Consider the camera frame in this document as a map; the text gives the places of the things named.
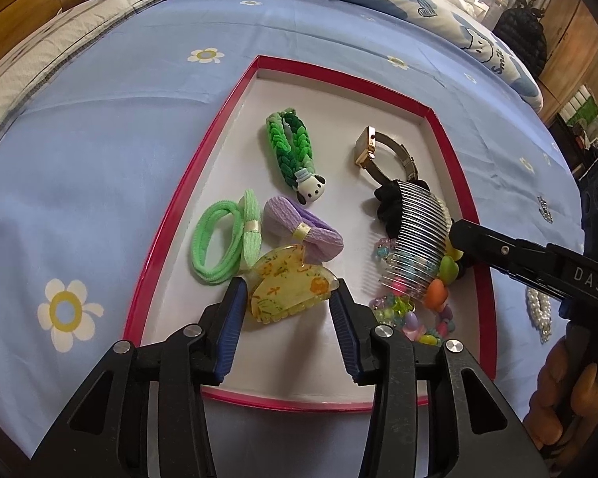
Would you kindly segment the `person's right hand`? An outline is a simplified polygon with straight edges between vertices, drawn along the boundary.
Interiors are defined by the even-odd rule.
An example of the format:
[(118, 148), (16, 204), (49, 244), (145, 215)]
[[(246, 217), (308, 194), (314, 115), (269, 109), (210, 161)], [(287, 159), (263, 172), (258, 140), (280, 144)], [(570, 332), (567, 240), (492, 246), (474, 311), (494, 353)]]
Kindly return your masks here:
[(562, 451), (553, 458), (552, 469), (560, 472), (575, 460), (583, 445), (598, 426), (598, 365), (590, 364), (579, 373), (575, 384), (569, 379), (570, 355), (565, 338), (552, 347), (537, 377), (537, 390), (529, 401), (523, 424), (538, 450), (554, 446), (563, 436), (562, 422), (556, 408), (569, 396), (570, 409), (579, 419)]

